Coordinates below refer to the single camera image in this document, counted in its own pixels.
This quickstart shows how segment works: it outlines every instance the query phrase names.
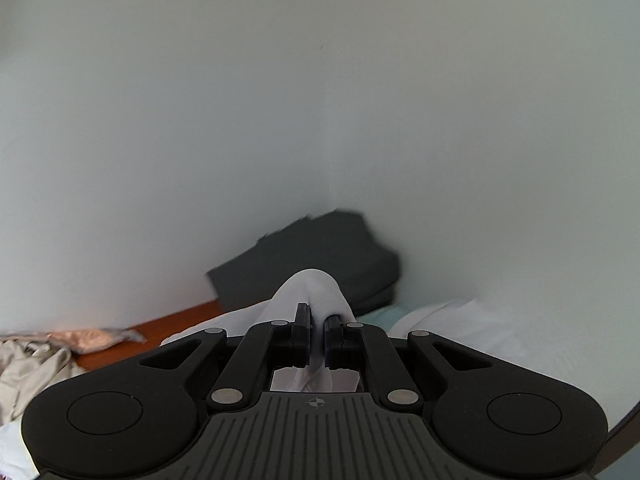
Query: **orange wooden surface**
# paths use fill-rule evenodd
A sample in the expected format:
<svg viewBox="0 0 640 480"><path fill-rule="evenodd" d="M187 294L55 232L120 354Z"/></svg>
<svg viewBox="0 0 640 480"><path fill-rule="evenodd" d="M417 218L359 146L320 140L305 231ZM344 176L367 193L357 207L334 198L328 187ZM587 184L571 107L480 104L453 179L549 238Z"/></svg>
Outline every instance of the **orange wooden surface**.
<svg viewBox="0 0 640 480"><path fill-rule="evenodd" d="M182 330L190 326L202 323L222 313L223 311L217 301L209 301L209 303L203 303L160 319L133 326L132 328L146 337L146 343L126 341L101 352L76 356L76 362L85 370L102 368L117 361L122 361L127 357L151 350L159 346L162 340L170 335L182 332Z"/></svg>

